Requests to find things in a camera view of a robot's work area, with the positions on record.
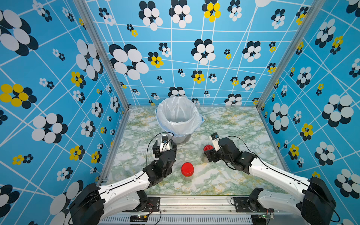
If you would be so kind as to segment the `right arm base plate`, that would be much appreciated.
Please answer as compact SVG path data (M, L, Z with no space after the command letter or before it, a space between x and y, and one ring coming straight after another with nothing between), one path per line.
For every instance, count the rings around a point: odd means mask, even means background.
M249 200L247 197L232 197L230 203L235 207L236 212L270 213L272 208L264 208L257 200Z

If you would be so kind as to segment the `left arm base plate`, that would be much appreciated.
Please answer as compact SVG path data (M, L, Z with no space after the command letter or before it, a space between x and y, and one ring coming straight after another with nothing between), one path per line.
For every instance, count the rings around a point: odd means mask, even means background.
M140 200L139 205L135 208L136 212L159 212L160 197L148 197Z

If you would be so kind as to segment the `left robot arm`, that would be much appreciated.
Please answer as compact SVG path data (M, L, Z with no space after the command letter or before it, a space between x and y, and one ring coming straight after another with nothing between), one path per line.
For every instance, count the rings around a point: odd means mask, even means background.
M69 206L66 225L97 225L100 220L124 211L141 211L147 202L145 190L172 173L177 145L173 140L155 142L156 160L142 171L114 184L87 185Z

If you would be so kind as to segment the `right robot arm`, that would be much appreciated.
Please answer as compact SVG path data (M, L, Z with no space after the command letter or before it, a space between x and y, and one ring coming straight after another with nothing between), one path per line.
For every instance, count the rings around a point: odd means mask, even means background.
M277 209L301 216L310 225L333 222L333 215L337 215L336 201L323 180L294 175L264 162L250 150L240 151L231 136L219 138L213 133L210 140L213 148L204 151L209 162L222 160L232 170L264 179L286 191L279 194L255 188L248 198L252 211Z

